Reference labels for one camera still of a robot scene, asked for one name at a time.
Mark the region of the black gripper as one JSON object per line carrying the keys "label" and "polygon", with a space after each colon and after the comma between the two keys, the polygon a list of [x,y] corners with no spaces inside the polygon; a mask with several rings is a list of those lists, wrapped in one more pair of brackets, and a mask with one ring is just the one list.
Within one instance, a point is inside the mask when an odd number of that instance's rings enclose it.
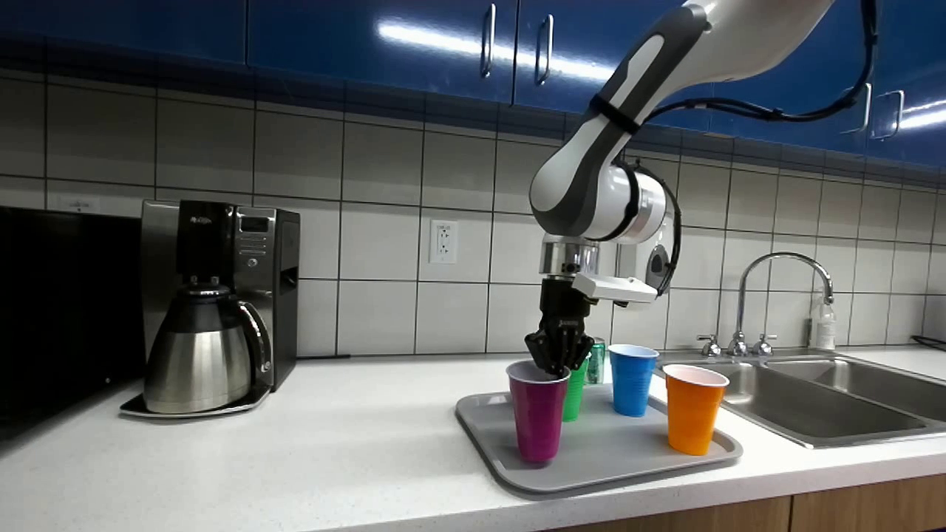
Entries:
{"label": "black gripper", "polygon": [[569,371],[576,371],[589,361],[595,337],[585,333],[585,317],[589,297],[569,280],[542,283],[542,321],[524,337],[538,368],[558,374],[552,358],[569,358]]}

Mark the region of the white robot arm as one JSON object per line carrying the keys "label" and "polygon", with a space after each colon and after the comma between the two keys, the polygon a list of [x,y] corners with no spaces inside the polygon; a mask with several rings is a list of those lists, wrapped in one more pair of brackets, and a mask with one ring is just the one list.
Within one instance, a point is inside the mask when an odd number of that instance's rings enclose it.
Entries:
{"label": "white robot arm", "polygon": [[[552,243],[542,280],[542,320],[527,337],[532,361],[572,374],[589,353],[589,308],[660,297],[680,263],[680,203],[643,166],[622,158],[660,102],[688,85],[756,76],[780,64],[833,0],[687,0],[660,18],[592,96],[572,138],[535,170],[529,207]],[[671,225],[675,247],[657,246],[643,277],[601,277],[598,243],[635,246]]]}

